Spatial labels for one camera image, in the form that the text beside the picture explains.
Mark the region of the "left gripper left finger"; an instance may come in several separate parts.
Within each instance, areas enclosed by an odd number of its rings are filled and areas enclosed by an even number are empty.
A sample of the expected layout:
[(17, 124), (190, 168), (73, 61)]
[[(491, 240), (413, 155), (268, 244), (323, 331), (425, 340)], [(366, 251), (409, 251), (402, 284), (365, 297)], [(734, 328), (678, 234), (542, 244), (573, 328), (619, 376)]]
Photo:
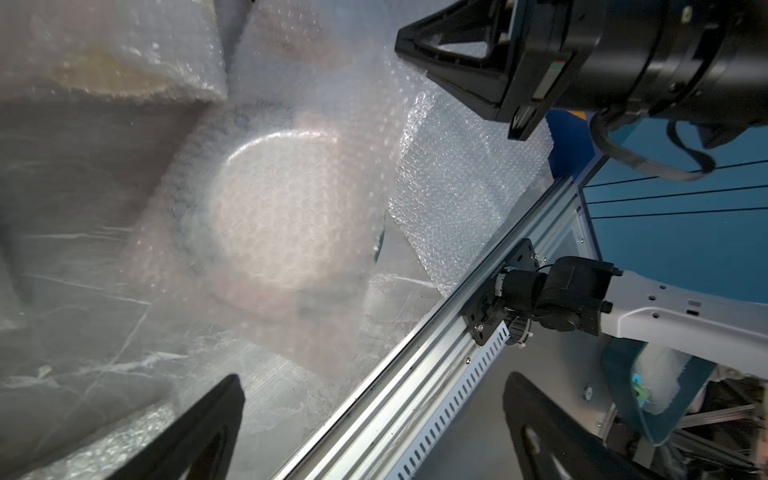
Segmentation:
[(224, 377), (164, 432), (110, 475), (112, 479), (224, 479), (241, 426), (245, 395)]

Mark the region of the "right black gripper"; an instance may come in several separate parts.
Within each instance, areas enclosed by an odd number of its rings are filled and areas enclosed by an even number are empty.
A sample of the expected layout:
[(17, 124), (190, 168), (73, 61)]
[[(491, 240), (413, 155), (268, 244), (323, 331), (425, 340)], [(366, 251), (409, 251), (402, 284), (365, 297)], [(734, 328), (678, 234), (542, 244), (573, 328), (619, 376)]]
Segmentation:
[(763, 1), (458, 1), (402, 27), (395, 52), (514, 138), (553, 109), (767, 122)]

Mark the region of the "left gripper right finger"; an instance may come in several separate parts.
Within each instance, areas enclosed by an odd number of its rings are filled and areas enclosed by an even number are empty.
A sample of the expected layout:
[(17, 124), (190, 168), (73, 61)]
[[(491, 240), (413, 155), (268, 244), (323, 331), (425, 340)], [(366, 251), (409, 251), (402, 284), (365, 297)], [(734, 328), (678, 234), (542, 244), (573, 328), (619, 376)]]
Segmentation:
[(652, 479), (654, 473), (607, 449), (523, 374), (512, 372), (503, 411), (525, 479)]

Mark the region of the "bubble white blue plate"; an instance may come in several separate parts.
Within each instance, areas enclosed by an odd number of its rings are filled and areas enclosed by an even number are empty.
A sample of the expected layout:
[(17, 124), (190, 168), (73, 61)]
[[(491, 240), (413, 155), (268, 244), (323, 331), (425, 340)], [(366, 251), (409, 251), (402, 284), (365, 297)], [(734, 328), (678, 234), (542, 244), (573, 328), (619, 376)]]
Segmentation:
[(357, 355), (413, 95), (386, 1), (258, 1), (150, 198), (130, 281), (336, 377)]

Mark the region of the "bubble wrap of yellow plate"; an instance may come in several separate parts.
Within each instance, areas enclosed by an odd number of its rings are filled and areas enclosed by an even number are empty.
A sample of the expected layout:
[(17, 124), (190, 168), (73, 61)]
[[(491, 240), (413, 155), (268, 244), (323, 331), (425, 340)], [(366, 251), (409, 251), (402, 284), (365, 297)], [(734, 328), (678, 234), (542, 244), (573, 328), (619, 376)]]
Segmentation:
[(432, 82), (408, 112), (389, 213), (444, 296), (549, 165), (547, 122), (524, 141), (507, 135)]

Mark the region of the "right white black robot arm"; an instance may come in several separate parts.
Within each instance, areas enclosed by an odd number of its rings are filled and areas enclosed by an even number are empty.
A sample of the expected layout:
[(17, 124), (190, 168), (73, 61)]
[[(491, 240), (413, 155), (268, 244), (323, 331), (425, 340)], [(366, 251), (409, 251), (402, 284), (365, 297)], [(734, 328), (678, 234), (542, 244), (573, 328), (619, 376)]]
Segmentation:
[[(767, 122), (763, 1), (459, 1), (401, 28), (395, 51), (512, 140), (553, 110), (584, 111), (600, 151), (661, 179), (705, 178), (711, 149)], [(550, 329), (767, 374), (763, 304), (577, 257), (512, 274), (504, 296)]]

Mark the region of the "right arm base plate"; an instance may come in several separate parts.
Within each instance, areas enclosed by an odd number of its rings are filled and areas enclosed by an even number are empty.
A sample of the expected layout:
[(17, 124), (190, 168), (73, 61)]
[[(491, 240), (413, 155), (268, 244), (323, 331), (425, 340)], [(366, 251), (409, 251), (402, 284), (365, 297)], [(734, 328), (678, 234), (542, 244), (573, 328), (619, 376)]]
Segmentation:
[(525, 272), (524, 281), (534, 280), (541, 274), (537, 255), (528, 238), (517, 242), (460, 310), (460, 317), (476, 345), (484, 346), (492, 341), (499, 326), (507, 328), (507, 345), (523, 347), (530, 336), (532, 319), (527, 313), (532, 308), (530, 293), (516, 293), (513, 286), (504, 286), (506, 276), (516, 271)]

